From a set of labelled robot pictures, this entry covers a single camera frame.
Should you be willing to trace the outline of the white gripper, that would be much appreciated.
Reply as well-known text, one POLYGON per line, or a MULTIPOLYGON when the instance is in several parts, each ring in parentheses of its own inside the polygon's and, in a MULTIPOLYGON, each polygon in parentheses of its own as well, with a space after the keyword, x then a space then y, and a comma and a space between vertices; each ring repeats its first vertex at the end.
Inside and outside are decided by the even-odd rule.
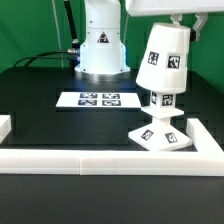
POLYGON ((182 21, 181 14, 197 13, 190 32, 190 41, 195 42, 208 20, 207 13, 224 12, 224 0, 125 0, 125 7, 131 16, 172 15, 176 25, 182 21))

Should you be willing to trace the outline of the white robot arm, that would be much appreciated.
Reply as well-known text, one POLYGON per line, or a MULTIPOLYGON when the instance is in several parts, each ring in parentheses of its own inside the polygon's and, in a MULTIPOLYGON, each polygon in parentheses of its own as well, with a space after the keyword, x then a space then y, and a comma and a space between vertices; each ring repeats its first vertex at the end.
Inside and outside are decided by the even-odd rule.
MULTIPOLYGON (((84 0, 86 38, 80 46, 80 62, 75 67, 78 77, 112 80, 125 77, 126 48, 120 40, 121 5, 119 0, 84 0)), ((173 22, 183 14, 197 14, 192 40, 198 40, 200 30, 210 12, 224 12, 224 0, 125 0, 130 16, 170 15, 173 22)))

